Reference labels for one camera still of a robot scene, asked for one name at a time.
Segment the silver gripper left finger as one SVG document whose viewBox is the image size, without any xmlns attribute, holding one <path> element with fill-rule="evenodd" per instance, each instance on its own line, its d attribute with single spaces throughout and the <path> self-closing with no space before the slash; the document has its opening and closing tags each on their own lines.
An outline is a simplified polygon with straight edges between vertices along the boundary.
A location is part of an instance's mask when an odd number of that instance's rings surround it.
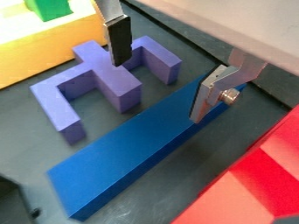
<svg viewBox="0 0 299 224">
<path fill-rule="evenodd" d="M 112 64 L 119 67 L 132 57 L 131 17 L 124 14 L 119 0 L 95 0 L 107 32 Z"/>
</svg>

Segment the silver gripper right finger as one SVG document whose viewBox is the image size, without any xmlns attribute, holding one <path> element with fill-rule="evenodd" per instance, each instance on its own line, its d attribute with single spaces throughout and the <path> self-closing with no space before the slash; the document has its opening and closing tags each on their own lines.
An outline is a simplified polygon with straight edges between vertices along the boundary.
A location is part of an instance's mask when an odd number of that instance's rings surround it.
<svg viewBox="0 0 299 224">
<path fill-rule="evenodd" d="M 220 65 L 200 82 L 191 106 L 189 118 L 197 123 L 217 102 L 227 105 L 239 97 L 236 86 L 252 81 L 267 63 L 256 56 L 233 48 L 228 56 L 228 66 Z"/>
</svg>

